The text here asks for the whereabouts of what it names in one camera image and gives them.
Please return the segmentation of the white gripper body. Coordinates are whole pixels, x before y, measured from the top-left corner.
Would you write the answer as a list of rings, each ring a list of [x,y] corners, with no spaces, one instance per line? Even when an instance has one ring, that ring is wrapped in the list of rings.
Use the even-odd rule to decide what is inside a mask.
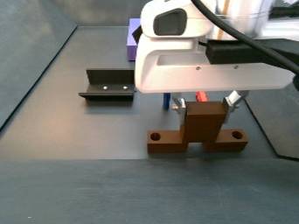
[[[135,58],[135,86],[143,93],[284,88],[295,63],[258,43],[291,39],[262,34],[274,0],[151,0],[142,9],[142,36]],[[211,64],[210,40],[240,41],[275,60],[266,63]]]

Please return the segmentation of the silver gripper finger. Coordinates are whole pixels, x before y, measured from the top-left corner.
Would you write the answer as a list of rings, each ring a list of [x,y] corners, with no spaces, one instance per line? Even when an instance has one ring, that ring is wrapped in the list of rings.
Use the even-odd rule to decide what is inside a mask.
[[[234,90],[228,96],[223,98],[223,107],[227,111],[226,122],[230,119],[230,114],[239,107],[240,102],[247,98],[248,91],[247,90]]]
[[[178,112],[180,117],[180,125],[184,125],[187,106],[186,100],[180,93],[172,93],[172,110]]]

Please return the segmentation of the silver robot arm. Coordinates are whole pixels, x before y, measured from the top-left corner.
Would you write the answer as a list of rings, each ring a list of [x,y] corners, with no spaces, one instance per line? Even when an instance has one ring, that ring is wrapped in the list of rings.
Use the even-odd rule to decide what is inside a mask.
[[[299,66],[260,34],[274,0],[152,0],[140,14],[135,84],[171,93],[186,116],[183,92],[230,90],[234,109],[251,90],[284,88]]]

